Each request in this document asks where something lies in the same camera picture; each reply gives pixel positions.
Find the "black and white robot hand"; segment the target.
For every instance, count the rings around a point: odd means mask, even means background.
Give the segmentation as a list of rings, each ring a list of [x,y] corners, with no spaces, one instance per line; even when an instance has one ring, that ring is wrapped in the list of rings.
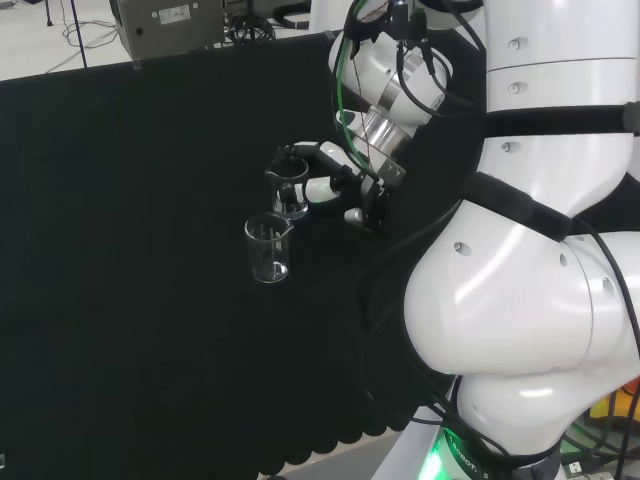
[[[312,209],[340,207],[345,222],[373,232],[380,229],[394,184],[404,175],[387,157],[361,164],[329,141],[280,146],[265,173],[276,182],[276,213],[298,219]]]

